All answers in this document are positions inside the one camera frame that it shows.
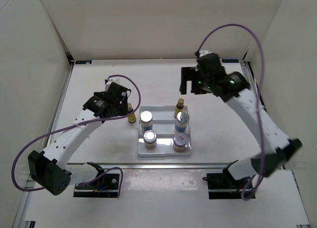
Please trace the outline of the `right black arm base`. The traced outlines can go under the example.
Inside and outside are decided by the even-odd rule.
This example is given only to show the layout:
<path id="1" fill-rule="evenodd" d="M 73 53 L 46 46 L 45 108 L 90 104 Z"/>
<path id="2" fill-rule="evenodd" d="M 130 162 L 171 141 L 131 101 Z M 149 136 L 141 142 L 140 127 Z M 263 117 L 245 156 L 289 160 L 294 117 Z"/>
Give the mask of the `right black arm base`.
<path id="1" fill-rule="evenodd" d="M 208 194 L 210 200 L 232 200 L 241 199 L 243 187 L 249 182 L 246 187 L 245 196 L 251 195 L 254 190 L 251 177 L 244 177 L 240 180 L 235 180 L 229 174 L 229 167 L 236 161 L 228 164 L 221 173 L 207 173 L 202 178 L 203 181 L 207 182 Z"/>

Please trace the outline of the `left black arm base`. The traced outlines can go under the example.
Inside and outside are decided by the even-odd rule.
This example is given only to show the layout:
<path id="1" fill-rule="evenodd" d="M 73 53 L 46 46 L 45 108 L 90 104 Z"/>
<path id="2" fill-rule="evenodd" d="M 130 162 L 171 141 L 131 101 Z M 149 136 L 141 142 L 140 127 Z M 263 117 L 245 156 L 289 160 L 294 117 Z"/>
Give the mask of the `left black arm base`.
<path id="1" fill-rule="evenodd" d="M 119 167 L 104 169 L 100 165 L 88 162 L 97 171 L 98 180 L 74 187 L 73 197 L 76 198 L 118 198 L 123 182 L 123 170 Z"/>

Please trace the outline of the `white-lid sauce jar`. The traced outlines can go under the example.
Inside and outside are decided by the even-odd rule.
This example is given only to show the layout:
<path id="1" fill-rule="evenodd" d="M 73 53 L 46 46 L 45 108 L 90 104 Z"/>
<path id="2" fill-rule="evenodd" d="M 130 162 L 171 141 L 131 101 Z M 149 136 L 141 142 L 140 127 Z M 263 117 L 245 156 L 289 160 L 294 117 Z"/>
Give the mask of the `white-lid sauce jar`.
<path id="1" fill-rule="evenodd" d="M 187 144 L 187 136 L 184 133 L 177 133 L 173 139 L 173 149 L 176 152 L 183 152 Z"/>
<path id="2" fill-rule="evenodd" d="M 153 149 L 157 145 L 157 134 L 153 130 L 147 130 L 143 136 L 145 147 Z"/>

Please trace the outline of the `silver-lid shaker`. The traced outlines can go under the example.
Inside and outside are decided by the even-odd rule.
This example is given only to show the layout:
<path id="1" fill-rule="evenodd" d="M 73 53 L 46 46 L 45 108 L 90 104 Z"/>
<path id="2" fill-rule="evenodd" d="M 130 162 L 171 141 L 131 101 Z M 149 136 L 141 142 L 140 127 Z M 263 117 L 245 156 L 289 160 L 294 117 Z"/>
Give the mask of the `silver-lid shaker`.
<path id="1" fill-rule="evenodd" d="M 143 111 L 140 114 L 142 132 L 145 133 L 153 128 L 153 115 L 150 111 Z"/>
<path id="2" fill-rule="evenodd" d="M 187 129 L 188 123 L 190 120 L 190 116 L 188 112 L 183 111 L 179 112 L 176 116 L 176 122 L 175 122 L 175 130 L 178 132 L 185 132 Z"/>

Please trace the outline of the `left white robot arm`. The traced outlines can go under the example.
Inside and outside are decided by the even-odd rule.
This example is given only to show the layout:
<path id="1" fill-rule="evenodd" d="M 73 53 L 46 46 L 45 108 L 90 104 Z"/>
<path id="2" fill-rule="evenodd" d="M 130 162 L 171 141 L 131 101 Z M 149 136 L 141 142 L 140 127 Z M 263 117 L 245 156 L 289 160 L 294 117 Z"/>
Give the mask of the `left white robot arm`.
<path id="1" fill-rule="evenodd" d="M 130 90 L 116 82 L 106 82 L 106 89 L 95 92 L 83 105 L 73 122 L 73 128 L 64 131 L 41 152 L 28 156 L 30 175 L 52 195 L 61 194 L 71 184 L 88 183 L 92 188 L 103 185 L 104 169 L 87 162 L 79 169 L 67 166 L 69 159 L 90 134 L 103 124 L 103 119 L 128 114 L 127 94 Z"/>

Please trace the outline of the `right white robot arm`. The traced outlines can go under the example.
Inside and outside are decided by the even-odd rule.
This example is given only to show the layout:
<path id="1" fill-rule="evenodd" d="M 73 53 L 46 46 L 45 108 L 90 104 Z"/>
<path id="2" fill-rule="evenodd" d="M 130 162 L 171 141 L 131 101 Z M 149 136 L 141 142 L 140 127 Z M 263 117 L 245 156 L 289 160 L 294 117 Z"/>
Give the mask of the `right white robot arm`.
<path id="1" fill-rule="evenodd" d="M 256 93 L 242 73 L 226 73 L 217 54 L 201 54 L 197 66 L 181 68 L 182 95 L 187 93 L 188 82 L 195 95 L 212 93 L 221 98 L 242 119 L 260 146 L 259 154 L 236 160 L 223 169 L 222 182 L 226 187 L 234 188 L 240 180 L 254 175 L 269 177 L 302 148 L 300 139 L 291 139 L 280 130 L 259 105 Z"/>

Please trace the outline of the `yellow small bottle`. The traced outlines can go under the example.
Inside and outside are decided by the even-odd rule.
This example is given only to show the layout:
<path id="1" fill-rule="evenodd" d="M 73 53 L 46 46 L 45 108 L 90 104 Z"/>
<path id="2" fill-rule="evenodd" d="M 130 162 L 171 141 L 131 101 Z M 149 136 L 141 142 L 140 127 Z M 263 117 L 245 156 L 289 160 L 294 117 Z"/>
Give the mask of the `yellow small bottle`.
<path id="1" fill-rule="evenodd" d="M 128 114 L 129 114 L 129 116 L 127 117 L 128 118 L 128 122 L 129 123 L 135 123 L 136 122 L 136 116 L 133 113 L 134 109 L 132 107 L 132 104 L 128 103 L 127 106 L 128 106 Z"/>
<path id="2" fill-rule="evenodd" d="M 183 98 L 179 98 L 177 101 L 177 104 L 175 106 L 175 110 L 174 110 L 174 117 L 176 118 L 178 113 L 183 111 L 184 108 L 184 99 Z"/>

